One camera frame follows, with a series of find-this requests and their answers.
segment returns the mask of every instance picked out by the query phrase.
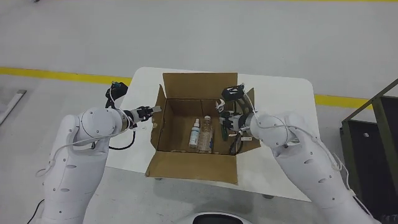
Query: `white table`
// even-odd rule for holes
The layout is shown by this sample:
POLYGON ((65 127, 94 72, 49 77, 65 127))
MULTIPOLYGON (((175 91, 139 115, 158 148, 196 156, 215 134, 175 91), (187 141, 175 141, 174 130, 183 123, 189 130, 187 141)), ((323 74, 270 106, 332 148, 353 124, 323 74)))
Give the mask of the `white table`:
MULTIPOLYGON (((195 72, 201 71, 148 67, 140 68, 134 74, 120 108, 123 110, 131 110, 139 106, 154 106, 157 99, 159 84, 164 86, 163 73, 195 72)), ((312 84, 308 80, 238 74, 238 83, 244 83, 247 90, 250 88, 255 89, 255 107, 257 110, 266 111, 270 114, 295 111, 307 120, 313 133, 319 136, 313 89, 312 84)), ((110 151, 106 166, 145 173, 152 156, 155 154, 155 149, 150 143, 151 130, 151 121, 139 123, 136 130, 136 141, 134 145, 130 149, 124 151, 110 151)), ((111 145, 123 147, 129 144, 131 139, 132 132, 128 131, 112 138, 111 145)), ((238 154, 237 168, 239 185, 203 180, 190 181, 310 201, 286 177, 274 159, 271 150, 263 144, 261 144, 260 148, 238 154)))

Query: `box flap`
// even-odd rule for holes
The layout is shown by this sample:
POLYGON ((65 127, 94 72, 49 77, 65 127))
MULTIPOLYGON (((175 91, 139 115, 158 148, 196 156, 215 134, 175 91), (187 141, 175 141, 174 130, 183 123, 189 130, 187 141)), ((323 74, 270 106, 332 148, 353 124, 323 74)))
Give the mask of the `box flap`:
POLYGON ((237 73, 164 73, 168 98, 218 99, 224 88, 238 83, 237 73))
POLYGON ((150 143, 155 149, 157 149, 157 144, 159 142, 160 132, 163 128, 164 120, 163 115, 166 106, 166 97, 164 96, 162 85, 159 85, 159 92, 157 93, 156 106, 160 106, 162 111, 154 113, 152 116, 152 132, 150 134, 150 143))
POLYGON ((157 151, 146 176, 238 184, 236 156, 157 151))

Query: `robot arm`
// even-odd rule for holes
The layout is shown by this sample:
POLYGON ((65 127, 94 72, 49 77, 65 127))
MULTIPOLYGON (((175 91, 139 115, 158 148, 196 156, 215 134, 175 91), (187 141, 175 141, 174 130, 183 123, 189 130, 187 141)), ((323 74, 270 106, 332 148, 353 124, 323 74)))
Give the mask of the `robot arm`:
POLYGON ((44 180, 43 224, 82 224, 85 212, 101 182, 111 137, 148 120, 160 107, 132 111, 91 108, 63 118, 50 154, 44 180), (94 143, 91 148, 77 149, 94 143))
MULTIPOLYGON (((231 98, 225 95, 241 97, 241 90, 242 85, 227 88, 223 97, 227 101, 231 98)), ((250 99, 244 101, 236 102, 243 106, 248 103, 251 105, 250 99)), ((217 105, 216 108, 223 116, 222 107, 217 105)), ((247 110, 241 115, 231 113, 229 118, 220 117, 220 122, 227 123, 230 130, 247 132, 270 147, 286 176, 322 211, 328 223, 379 223, 361 208, 354 198, 354 192, 347 189, 349 186, 346 187, 341 178, 341 165, 320 138, 310 132, 301 116, 295 113, 271 116, 256 113, 253 108, 246 107, 247 110)))

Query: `cardboard box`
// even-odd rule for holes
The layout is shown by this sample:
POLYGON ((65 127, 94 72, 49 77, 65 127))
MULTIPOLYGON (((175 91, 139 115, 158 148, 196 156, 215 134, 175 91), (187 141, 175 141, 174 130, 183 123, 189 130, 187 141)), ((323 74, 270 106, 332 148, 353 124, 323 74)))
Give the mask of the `cardboard box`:
MULTIPOLYGON (((224 88, 237 85, 237 73, 164 73, 165 97, 159 87, 156 105, 160 113, 152 117, 151 143, 156 152, 146 172, 148 177, 214 180, 238 184, 236 156, 229 155, 234 137, 223 141, 219 115, 215 109, 224 88), (213 150, 197 153, 189 148, 191 128, 197 118, 211 116, 213 150)), ((248 92, 254 104, 254 90, 248 92)), ((260 147, 259 141, 245 141, 241 152, 260 147)))

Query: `water bottle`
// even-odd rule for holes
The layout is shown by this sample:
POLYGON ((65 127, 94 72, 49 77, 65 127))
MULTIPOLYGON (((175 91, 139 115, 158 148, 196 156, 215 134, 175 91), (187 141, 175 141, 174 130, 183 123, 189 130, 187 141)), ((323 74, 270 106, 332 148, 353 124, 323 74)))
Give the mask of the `water bottle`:
POLYGON ((200 133, 199 119, 196 119, 195 124, 193 124, 193 128, 191 129, 191 136, 189 137, 190 148, 198 147, 199 133, 200 133))
POLYGON ((210 116, 205 116, 205 120, 200 129, 199 141, 198 141, 198 152, 199 153, 211 153, 213 146, 213 128, 211 128, 210 116))

